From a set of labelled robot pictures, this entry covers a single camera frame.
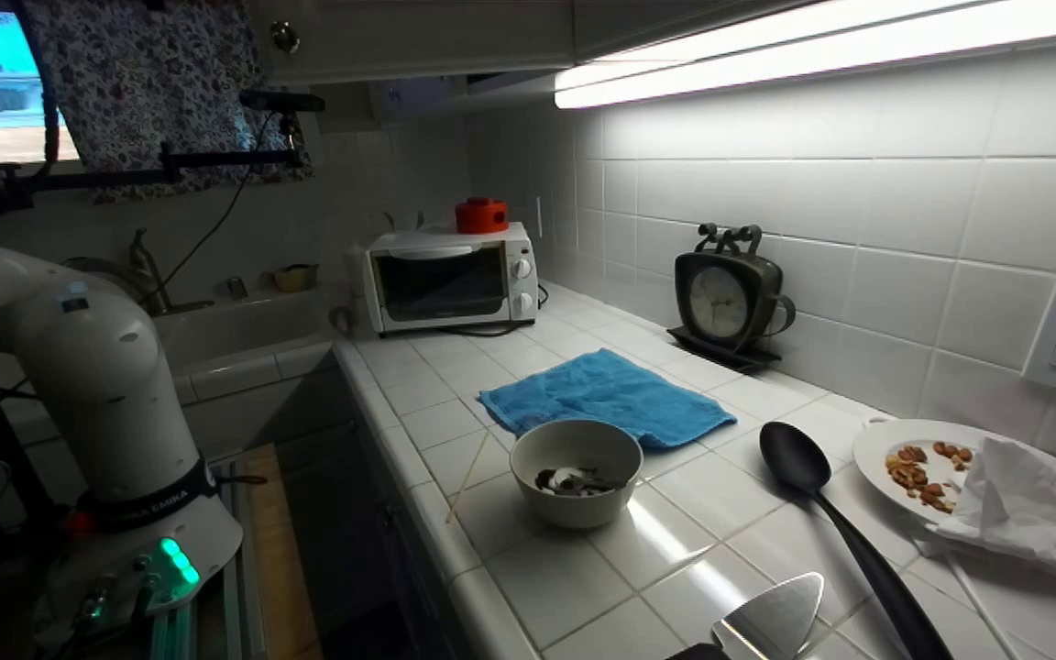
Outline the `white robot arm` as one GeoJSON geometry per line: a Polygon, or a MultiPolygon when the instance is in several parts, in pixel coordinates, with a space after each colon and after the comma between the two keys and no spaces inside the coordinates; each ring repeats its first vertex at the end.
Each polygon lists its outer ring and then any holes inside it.
{"type": "Polygon", "coordinates": [[[117,285],[0,245],[0,351],[83,475],[83,522],[38,604],[38,645],[185,604],[242,551],[152,319],[117,285]]]}

